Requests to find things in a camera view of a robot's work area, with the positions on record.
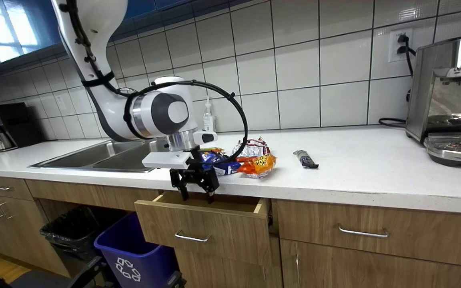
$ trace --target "white countertop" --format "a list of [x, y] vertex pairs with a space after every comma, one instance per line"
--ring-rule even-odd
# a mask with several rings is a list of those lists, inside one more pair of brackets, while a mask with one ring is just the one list
[[[242, 174], [219, 177], [220, 194], [461, 212], [461, 168], [433, 162], [404, 130], [381, 126], [258, 131], [278, 157], [275, 169], [257, 180]], [[220, 134], [230, 151], [242, 133]], [[28, 168], [104, 140], [44, 142], [0, 153], [0, 176], [173, 190], [168, 169], [150, 173]], [[302, 168], [293, 151], [307, 150], [319, 169]], [[190, 191], [202, 192], [194, 184]]]

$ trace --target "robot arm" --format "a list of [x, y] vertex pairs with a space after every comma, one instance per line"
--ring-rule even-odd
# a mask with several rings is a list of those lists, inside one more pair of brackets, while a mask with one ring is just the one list
[[170, 168], [172, 186], [187, 198], [186, 183], [196, 183], [210, 196], [218, 188], [214, 169], [204, 169], [199, 145], [216, 140], [216, 133], [197, 131], [192, 97], [188, 85], [212, 89], [227, 98], [243, 120], [242, 145], [229, 159], [234, 160], [247, 143], [247, 119], [241, 106], [223, 89], [197, 80], [186, 81], [168, 76], [141, 91], [123, 93], [106, 58], [110, 36], [121, 24], [127, 10], [126, 0], [51, 0], [67, 53], [95, 107], [104, 131], [116, 141], [166, 137], [170, 152], [152, 152], [145, 166]]

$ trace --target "sink basin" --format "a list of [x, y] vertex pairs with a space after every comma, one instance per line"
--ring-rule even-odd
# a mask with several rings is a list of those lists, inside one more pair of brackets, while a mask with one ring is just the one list
[[106, 141], [66, 155], [33, 164], [32, 168], [71, 168], [78, 170], [149, 172], [141, 161], [151, 152], [168, 151], [166, 140]]

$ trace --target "coffee maker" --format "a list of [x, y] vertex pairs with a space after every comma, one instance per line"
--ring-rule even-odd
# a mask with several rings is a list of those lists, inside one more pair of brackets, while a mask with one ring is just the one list
[[44, 141], [24, 102], [0, 104], [0, 152]]
[[461, 38], [417, 50], [406, 133], [434, 161], [461, 164]]

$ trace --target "blue recycling bin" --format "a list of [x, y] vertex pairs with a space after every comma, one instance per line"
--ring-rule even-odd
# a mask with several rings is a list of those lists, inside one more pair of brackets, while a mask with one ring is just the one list
[[136, 213], [102, 232], [94, 245], [122, 288], [161, 288], [178, 270], [173, 248], [145, 241]]

